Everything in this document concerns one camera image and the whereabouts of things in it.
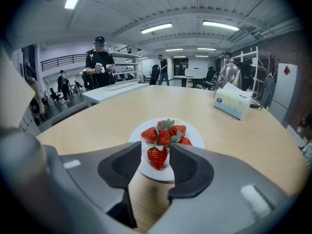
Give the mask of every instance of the red sign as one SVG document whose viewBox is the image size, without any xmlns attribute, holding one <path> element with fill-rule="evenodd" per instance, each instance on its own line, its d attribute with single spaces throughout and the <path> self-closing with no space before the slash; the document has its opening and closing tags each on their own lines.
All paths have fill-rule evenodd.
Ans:
<svg viewBox="0 0 312 234">
<path fill-rule="evenodd" d="M 284 73 L 285 75 L 288 75 L 291 71 L 289 70 L 288 66 L 286 66 L 286 68 L 284 69 Z"/>
</svg>

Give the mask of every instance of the door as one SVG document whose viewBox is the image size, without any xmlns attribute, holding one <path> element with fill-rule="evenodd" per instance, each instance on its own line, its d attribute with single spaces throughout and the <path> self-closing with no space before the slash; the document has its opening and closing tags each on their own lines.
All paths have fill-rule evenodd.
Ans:
<svg viewBox="0 0 312 234">
<path fill-rule="evenodd" d="M 272 100 L 269 108 L 269 113 L 271 113 L 279 121 L 279 123 L 282 123 L 287 113 L 287 108 L 285 108 L 275 100 Z"/>
<path fill-rule="evenodd" d="M 289 108 L 297 77 L 297 65 L 280 63 L 273 100 Z"/>
</svg>

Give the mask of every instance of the metal railing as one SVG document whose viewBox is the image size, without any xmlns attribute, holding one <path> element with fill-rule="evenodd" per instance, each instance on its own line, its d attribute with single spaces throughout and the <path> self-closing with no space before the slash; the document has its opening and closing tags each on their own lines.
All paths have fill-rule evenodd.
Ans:
<svg viewBox="0 0 312 234">
<path fill-rule="evenodd" d="M 127 47 L 124 47 L 122 49 L 117 50 L 117 52 L 124 53 L 124 54 L 131 54 L 132 53 L 132 47 L 127 46 Z"/>
<path fill-rule="evenodd" d="M 56 68 L 63 65 L 75 63 L 75 62 L 85 62 L 87 54 L 79 54 L 79 55 L 71 55 L 71 56 L 63 56 L 58 58 L 53 58 L 49 60 L 44 60 L 41 62 L 42 71 Z"/>
</svg>

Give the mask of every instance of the white ceiling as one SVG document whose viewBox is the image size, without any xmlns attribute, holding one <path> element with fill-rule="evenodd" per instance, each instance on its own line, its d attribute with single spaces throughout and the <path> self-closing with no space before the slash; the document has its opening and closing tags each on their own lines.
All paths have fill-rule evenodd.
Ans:
<svg viewBox="0 0 312 234">
<path fill-rule="evenodd" d="M 149 53 L 183 48 L 180 54 L 207 54 L 197 47 L 223 51 L 296 30 L 301 24 L 285 0 L 79 0 L 74 10 L 66 0 L 25 0 L 8 26 L 6 38 L 14 49 L 37 42 L 62 43 L 106 40 L 137 46 Z M 239 27 L 203 26 L 204 20 Z M 172 28 L 140 31 L 171 22 Z"/>
</svg>

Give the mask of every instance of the brick wall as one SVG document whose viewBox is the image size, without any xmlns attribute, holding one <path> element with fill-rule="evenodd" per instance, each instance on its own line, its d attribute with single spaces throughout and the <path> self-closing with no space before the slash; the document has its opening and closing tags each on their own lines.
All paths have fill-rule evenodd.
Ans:
<svg viewBox="0 0 312 234">
<path fill-rule="evenodd" d="M 242 48 L 242 51 L 250 52 L 250 47 L 254 51 L 256 46 L 262 52 L 274 54 L 275 59 L 279 58 L 275 66 L 278 63 L 296 64 L 303 73 L 299 104 L 291 120 L 291 126 L 296 129 L 300 120 L 312 110 L 312 56 L 307 37 L 304 31 L 290 32 Z"/>
</svg>

